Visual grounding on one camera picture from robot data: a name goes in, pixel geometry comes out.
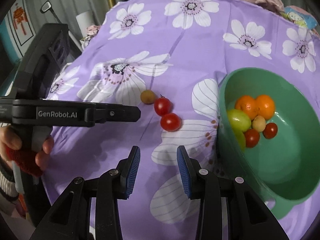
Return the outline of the person left hand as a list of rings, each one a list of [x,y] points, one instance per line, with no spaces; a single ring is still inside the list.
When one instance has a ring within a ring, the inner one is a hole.
[[[22,147],[20,137],[15,133],[11,126],[1,127],[1,159],[8,169],[12,169],[12,161],[7,155],[7,148],[19,151]],[[44,171],[49,163],[50,154],[54,147],[54,139],[50,135],[43,142],[42,149],[38,153],[28,152],[26,154],[29,163],[35,164]]]

